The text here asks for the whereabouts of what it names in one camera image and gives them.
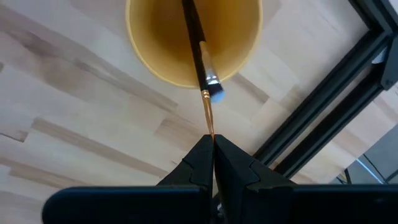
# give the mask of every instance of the thin gold rod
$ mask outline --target thin gold rod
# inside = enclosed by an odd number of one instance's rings
[[[213,111],[211,110],[211,103],[210,103],[210,94],[208,90],[203,90],[201,92],[201,98],[203,100],[203,106],[205,107],[205,116],[207,122],[207,128],[209,129],[209,133],[214,140],[215,133],[214,133],[214,126],[213,126]]]

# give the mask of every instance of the black metal frame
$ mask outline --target black metal frame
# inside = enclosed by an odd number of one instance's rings
[[[383,90],[398,81],[398,15],[388,0],[349,0],[369,32],[351,49],[254,157],[271,165],[319,114],[387,48],[386,59],[290,153],[275,171],[292,177]]]

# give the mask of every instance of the wooden tabletop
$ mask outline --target wooden tabletop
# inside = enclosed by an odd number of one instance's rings
[[[65,187],[155,185],[207,133],[198,90],[164,83],[138,61],[124,4],[0,1],[6,223],[40,223],[43,202]],[[345,0],[264,0],[261,41],[213,106],[216,132],[253,154],[366,32]],[[382,93],[292,180],[336,177],[398,123],[397,95],[396,86]]]

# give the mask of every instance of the paintbrush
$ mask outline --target paintbrush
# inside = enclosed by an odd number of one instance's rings
[[[212,103],[220,102],[225,92],[213,66],[195,3],[182,0],[182,4],[200,89],[208,90]]]

